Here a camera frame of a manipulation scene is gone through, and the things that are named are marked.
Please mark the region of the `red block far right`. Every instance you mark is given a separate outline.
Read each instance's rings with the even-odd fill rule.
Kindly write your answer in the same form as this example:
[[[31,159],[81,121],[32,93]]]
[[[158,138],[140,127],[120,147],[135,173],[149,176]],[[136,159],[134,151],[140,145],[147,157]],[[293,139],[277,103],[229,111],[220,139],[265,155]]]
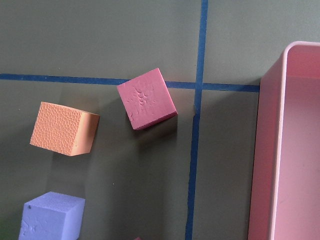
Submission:
[[[134,130],[178,115],[159,68],[118,85],[117,91]]]

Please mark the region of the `orange block right side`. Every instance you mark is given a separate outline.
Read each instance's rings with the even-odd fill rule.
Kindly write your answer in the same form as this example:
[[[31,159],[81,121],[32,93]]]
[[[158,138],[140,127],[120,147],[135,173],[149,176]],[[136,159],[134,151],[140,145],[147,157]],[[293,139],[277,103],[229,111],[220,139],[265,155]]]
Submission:
[[[29,143],[66,156],[88,154],[99,119],[95,113],[42,101]]]

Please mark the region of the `purple block right side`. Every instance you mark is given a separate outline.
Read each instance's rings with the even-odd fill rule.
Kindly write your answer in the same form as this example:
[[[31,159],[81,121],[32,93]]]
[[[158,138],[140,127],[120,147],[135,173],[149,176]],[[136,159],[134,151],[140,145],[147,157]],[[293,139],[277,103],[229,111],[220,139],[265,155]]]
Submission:
[[[23,205],[20,240],[77,240],[85,199],[47,192]]]

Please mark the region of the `red plastic bin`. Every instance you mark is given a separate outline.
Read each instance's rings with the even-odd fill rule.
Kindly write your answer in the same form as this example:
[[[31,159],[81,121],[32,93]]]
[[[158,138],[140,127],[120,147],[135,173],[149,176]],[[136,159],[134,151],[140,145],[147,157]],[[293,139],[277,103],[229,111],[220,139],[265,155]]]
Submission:
[[[250,240],[320,237],[320,45],[295,41],[262,77]]]

